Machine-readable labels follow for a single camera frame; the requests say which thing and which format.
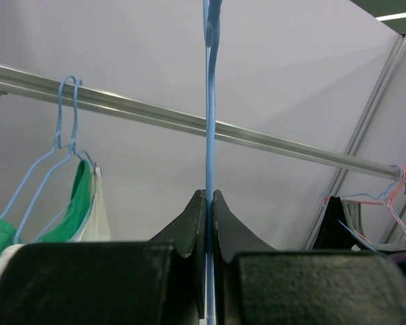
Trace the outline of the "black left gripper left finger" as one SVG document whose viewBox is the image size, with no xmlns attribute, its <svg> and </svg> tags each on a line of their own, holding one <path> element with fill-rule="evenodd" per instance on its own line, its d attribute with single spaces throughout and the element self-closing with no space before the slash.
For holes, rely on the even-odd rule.
<svg viewBox="0 0 406 325">
<path fill-rule="evenodd" d="M 0 324 L 198 324 L 205 193 L 148 241 L 29 244 L 0 277 Z"/>
</svg>

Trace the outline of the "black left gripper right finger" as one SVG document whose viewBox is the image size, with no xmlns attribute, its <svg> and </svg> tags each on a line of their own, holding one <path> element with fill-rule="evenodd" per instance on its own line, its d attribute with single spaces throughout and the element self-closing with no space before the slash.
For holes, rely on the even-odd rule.
<svg viewBox="0 0 406 325">
<path fill-rule="evenodd" d="M 406 284 L 388 257 L 278 251 L 220 191 L 212 218 L 218 324 L 406 324 Z"/>
</svg>

